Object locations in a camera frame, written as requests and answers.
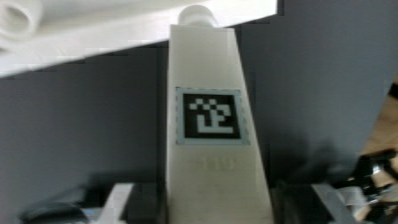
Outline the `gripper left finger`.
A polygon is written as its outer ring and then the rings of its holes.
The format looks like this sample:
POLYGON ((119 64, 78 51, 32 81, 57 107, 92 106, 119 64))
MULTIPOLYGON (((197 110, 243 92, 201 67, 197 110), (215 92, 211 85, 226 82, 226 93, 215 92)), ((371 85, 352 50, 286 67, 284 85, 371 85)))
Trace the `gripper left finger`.
POLYGON ((117 183, 96 224, 165 224, 163 198, 154 183, 117 183))

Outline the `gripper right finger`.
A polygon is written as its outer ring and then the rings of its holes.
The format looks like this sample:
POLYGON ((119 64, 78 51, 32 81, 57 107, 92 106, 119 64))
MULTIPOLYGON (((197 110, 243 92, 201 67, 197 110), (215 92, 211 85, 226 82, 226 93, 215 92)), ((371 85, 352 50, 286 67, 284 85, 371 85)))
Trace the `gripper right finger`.
POLYGON ((359 224, 329 184, 286 184, 272 188, 275 224, 359 224))

